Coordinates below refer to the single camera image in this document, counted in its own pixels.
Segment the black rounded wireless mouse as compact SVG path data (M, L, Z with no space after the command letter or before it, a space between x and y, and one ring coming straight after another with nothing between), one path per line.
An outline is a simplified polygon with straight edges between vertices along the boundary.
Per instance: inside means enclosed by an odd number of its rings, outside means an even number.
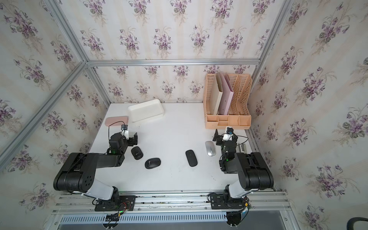
M161 165L161 159L160 158L151 158L146 160L145 162L145 168L146 169L154 169Z

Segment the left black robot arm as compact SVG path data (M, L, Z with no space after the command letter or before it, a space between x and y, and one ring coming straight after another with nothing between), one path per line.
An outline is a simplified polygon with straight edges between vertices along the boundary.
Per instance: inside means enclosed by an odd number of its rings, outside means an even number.
M95 179L100 168L120 167L128 147L138 144L138 134L126 138L116 133L109 140L107 153L71 153L56 175L53 188L67 193L81 193L98 200L110 201L117 197L117 188Z

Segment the black slim mouse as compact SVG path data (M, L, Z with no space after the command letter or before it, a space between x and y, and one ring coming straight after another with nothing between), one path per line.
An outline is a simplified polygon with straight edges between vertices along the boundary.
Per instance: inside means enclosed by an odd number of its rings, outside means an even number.
M190 167L197 166L198 162L193 150L190 149L186 151L186 158Z

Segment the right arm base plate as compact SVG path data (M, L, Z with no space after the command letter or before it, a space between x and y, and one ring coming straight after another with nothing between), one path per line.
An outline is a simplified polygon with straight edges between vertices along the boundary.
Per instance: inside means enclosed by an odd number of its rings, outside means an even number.
M207 200L211 209L244 209L249 203L247 196L241 198L232 198L229 194L209 193Z

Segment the small black mouse with logo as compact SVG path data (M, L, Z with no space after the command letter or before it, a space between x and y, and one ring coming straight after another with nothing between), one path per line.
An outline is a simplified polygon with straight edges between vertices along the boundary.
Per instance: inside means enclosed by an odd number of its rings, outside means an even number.
M131 149L131 153L132 153L133 158L135 160L140 160L143 157L143 155L144 155L143 152L142 152L142 150L138 146L133 147Z

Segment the white storage box tray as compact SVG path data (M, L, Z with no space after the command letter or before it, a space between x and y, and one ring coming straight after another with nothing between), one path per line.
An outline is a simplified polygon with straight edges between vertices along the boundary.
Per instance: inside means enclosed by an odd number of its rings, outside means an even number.
M131 105L127 111L129 121L132 123L151 121L164 116L164 109L159 99Z

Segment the silver slim mouse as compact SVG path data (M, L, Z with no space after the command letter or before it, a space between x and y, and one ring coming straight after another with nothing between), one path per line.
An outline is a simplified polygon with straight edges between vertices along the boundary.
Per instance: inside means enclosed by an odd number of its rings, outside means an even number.
M206 152L208 156L213 157L216 155L216 147L214 145L214 142L206 141L205 146L206 146Z

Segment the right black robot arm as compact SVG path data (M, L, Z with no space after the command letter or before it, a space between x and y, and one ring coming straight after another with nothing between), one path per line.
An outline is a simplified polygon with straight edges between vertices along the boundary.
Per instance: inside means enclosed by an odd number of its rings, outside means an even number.
M215 130L213 142L220 146L220 170L224 174L236 174L238 180L224 189L227 200L240 199L253 191L274 187L274 177L259 152L244 153L237 150L240 143L233 128L227 127L223 134Z

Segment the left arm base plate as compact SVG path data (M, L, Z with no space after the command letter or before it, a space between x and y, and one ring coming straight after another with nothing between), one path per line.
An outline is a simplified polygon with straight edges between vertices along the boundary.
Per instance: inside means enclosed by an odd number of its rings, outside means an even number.
M132 211L136 198L133 195L121 195L119 198L113 198L112 200L97 200L94 210L96 212Z

